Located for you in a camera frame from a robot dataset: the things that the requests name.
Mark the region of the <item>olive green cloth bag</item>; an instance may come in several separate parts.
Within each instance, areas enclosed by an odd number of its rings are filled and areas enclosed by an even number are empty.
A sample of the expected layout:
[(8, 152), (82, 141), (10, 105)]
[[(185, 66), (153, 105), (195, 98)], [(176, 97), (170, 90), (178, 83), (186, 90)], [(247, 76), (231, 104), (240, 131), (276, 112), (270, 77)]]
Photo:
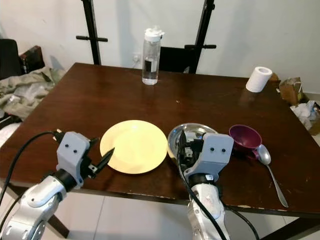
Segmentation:
[(65, 70), (45, 66), (0, 80), (0, 110), (23, 121), (62, 80)]

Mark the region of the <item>white toilet paper roll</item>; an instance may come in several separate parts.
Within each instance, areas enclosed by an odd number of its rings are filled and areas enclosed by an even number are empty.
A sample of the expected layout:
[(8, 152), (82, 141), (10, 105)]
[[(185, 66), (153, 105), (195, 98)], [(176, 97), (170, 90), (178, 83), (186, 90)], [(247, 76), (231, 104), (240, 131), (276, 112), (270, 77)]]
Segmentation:
[(260, 93), (274, 72), (268, 67), (256, 66), (246, 82), (245, 89), (251, 93)]

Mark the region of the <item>dark brown box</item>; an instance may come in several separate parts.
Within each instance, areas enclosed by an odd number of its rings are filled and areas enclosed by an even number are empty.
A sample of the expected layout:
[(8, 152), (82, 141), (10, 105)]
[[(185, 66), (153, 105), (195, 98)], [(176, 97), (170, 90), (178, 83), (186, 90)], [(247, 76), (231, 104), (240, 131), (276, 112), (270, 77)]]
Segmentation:
[(41, 46), (35, 45), (19, 55), (20, 63), (24, 74), (44, 68), (45, 62), (42, 56)]

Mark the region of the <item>dark wooden table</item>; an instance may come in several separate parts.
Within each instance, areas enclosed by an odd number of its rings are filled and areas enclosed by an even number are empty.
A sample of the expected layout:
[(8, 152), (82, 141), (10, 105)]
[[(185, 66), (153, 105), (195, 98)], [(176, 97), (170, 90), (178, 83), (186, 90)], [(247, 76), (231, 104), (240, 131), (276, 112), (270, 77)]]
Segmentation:
[(256, 130), (270, 152), (270, 167), (288, 207), (281, 205), (268, 170), (233, 156), (222, 169), (222, 201), (238, 211), (295, 217), (267, 236), (288, 240), (320, 231), (320, 146), (282, 100), (274, 83), (260, 93), (246, 78), (162, 71), (158, 83), (142, 83), (141, 71), (77, 62), (0, 148), (0, 180), (31, 137), (44, 131), (75, 131), (101, 137), (122, 121), (146, 121), (168, 134), (195, 122), (226, 134), (233, 125)]

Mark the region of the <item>black chair backrest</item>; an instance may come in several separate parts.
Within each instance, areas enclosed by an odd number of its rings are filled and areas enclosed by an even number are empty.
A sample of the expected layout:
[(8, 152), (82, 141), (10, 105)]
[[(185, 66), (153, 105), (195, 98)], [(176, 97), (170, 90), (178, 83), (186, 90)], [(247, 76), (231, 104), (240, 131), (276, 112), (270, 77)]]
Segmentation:
[(195, 73), (195, 50), (162, 46), (158, 70), (172, 73)]

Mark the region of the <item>black slanted stand pole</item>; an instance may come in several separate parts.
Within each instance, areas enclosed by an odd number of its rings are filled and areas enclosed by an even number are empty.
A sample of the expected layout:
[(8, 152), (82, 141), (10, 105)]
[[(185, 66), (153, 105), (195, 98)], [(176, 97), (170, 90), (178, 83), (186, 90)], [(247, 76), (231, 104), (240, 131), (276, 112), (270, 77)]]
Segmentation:
[(195, 74), (201, 59), (202, 50), (215, 50), (217, 45), (206, 45), (206, 35), (210, 25), (211, 15), (215, 9), (215, 0), (205, 0), (199, 19), (198, 32), (194, 45), (185, 45), (183, 48), (190, 54), (188, 73)]

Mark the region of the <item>black stand pole with crossbar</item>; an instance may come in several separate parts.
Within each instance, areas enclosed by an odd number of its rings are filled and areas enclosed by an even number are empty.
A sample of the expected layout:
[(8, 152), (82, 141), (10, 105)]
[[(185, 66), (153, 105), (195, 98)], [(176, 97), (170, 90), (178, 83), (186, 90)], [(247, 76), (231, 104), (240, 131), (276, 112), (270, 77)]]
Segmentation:
[(87, 36), (77, 35), (76, 39), (79, 41), (89, 41), (93, 64), (100, 66), (101, 53), (99, 50), (99, 42), (108, 42), (107, 38), (101, 38), (98, 36), (98, 29), (95, 21), (93, 0), (80, 0), (83, 6), (84, 17), (86, 19)]

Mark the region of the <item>yellow plate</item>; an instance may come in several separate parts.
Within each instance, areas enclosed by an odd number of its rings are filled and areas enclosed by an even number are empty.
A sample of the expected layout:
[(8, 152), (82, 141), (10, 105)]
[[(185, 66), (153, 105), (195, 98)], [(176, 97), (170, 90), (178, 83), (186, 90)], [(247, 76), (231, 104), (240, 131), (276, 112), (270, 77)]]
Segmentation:
[(123, 174), (145, 174), (164, 161), (169, 143), (158, 126), (139, 119), (118, 122), (103, 133), (100, 155), (113, 150), (108, 166)]

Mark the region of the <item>metal spoon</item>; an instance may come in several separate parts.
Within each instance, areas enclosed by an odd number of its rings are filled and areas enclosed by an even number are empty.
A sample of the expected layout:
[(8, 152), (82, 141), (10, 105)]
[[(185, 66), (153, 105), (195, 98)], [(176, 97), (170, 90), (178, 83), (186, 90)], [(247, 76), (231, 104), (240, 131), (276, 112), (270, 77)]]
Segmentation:
[(258, 146), (256, 148), (257, 154), (258, 154), (258, 160), (259, 162), (261, 162), (263, 165), (265, 165), (265, 167), (267, 168), (267, 170), (269, 171), (270, 174), (270, 178), (272, 179), (272, 182), (274, 184), (274, 188), (276, 191), (276, 194), (278, 196), (279, 202), (281, 203), (281, 205), (284, 208), (288, 208), (289, 204), (288, 201), (286, 200), (286, 197), (284, 196), (279, 183), (277, 181), (277, 179), (275, 178), (274, 172), (272, 171), (270, 164), (272, 162), (272, 158), (271, 158), (271, 154), (268, 151), (268, 149), (266, 148), (265, 145), (261, 144), (260, 146)]

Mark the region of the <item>small crumpled white bag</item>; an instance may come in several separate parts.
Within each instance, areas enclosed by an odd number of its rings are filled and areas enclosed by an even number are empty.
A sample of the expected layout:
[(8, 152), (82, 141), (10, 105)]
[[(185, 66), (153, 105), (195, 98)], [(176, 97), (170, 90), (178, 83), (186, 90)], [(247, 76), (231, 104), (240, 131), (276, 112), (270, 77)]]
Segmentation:
[(311, 135), (320, 134), (320, 105), (315, 100), (298, 103), (290, 109)]

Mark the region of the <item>shiny steel bowl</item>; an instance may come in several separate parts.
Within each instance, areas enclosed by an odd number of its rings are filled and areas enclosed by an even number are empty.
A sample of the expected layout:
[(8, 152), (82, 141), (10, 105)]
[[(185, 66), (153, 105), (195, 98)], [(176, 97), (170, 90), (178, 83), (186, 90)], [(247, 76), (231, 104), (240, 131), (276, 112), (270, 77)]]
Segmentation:
[[(194, 138), (203, 137), (205, 134), (218, 134), (214, 128), (210, 126), (202, 125), (200, 123), (183, 123), (174, 127), (167, 135), (167, 153), (172, 161), (178, 165), (178, 137), (179, 133), (183, 131), (186, 134), (188, 142), (191, 142)], [(187, 167), (191, 167), (194, 163), (183, 163)]]

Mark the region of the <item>maroon plastic bowl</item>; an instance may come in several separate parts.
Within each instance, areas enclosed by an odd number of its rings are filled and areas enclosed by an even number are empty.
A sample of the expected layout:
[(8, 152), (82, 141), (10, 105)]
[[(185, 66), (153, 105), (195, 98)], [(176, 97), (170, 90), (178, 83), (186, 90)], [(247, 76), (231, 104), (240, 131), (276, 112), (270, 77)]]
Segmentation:
[(233, 125), (228, 129), (228, 133), (234, 141), (232, 153), (235, 156), (258, 160), (257, 148), (263, 144), (258, 131), (247, 125)]

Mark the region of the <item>clear water bottle white cap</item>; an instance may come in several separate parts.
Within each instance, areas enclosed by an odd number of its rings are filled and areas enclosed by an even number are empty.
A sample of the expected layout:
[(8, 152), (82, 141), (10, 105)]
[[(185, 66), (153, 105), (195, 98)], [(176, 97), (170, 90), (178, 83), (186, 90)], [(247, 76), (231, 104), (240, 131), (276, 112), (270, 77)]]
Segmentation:
[(158, 82), (162, 38), (165, 33), (155, 25), (144, 32), (142, 46), (142, 82), (145, 85), (155, 85)]

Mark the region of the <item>brown cardboard box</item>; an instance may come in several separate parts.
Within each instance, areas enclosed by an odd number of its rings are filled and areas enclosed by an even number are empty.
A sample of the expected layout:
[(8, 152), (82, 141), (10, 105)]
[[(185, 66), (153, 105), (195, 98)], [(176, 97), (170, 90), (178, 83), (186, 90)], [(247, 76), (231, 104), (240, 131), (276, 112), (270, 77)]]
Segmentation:
[(292, 106), (299, 105), (303, 98), (302, 80), (300, 77), (291, 77), (281, 80), (278, 86), (281, 98)]

